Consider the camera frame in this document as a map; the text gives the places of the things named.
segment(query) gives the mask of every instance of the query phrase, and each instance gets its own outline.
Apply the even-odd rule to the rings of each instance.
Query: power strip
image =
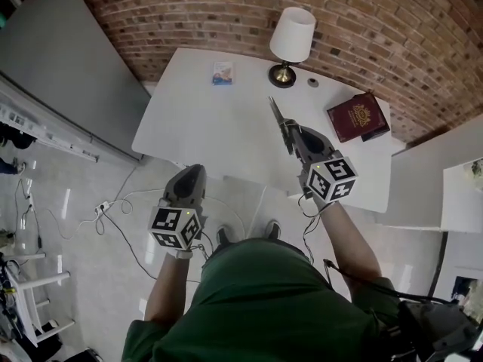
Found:
[[[111,207],[108,201],[104,201],[102,204],[97,205],[94,208],[94,212],[96,213],[96,216],[102,216],[103,212],[107,212],[107,210]]]

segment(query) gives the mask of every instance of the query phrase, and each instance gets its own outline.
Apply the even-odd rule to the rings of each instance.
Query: black shoe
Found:
[[[265,238],[268,238],[270,240],[276,240],[280,238],[280,234],[280,224],[278,224],[277,220],[272,220],[267,224],[265,228]]]
[[[228,238],[226,236],[226,230],[227,230],[227,227],[225,227],[224,225],[222,225],[221,227],[218,228],[218,230],[217,230],[218,245],[230,245],[231,244],[231,241],[228,240]]]

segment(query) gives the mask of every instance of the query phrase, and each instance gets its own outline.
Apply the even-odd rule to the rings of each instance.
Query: white table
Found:
[[[214,62],[234,62],[234,83],[212,86]],[[230,175],[301,194],[300,162],[290,156],[269,106],[274,97],[286,118],[323,133],[348,156],[359,179],[343,203],[385,212],[391,177],[391,134],[340,143],[326,110],[361,91],[302,69],[295,85],[273,86],[273,62],[224,52],[178,48],[156,86],[132,148],[183,164],[203,164],[208,176]],[[307,84],[318,80],[317,88]],[[389,104],[378,100],[390,122]]]

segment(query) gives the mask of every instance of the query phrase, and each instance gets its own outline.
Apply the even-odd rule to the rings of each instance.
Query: white lampshade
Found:
[[[270,40],[270,50],[282,60],[299,63],[309,57],[315,18],[302,8],[285,8]]]

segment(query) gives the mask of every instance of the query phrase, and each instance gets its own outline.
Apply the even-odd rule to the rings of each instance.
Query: white glove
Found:
[[[164,247],[166,252],[172,255],[175,259],[191,259],[193,252],[191,250],[177,250],[176,248]]]

